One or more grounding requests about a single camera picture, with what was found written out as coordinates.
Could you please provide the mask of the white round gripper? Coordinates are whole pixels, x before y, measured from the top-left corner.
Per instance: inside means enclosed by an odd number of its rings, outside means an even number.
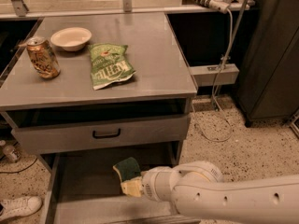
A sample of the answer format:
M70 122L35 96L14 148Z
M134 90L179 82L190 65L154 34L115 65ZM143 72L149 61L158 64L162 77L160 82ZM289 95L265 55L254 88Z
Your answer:
M121 190L127 196L141 197L144 195L152 201L170 202L171 192L182 174L167 166L148 170L143 178L136 177L121 182Z

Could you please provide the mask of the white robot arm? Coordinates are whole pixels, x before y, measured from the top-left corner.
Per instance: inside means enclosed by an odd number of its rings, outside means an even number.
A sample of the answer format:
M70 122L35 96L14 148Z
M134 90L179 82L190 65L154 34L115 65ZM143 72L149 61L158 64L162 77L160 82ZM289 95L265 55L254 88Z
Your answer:
M208 161L142 171L130 157L113 166L122 192L170 202L185 217L242 224L299 224L299 175L225 182Z

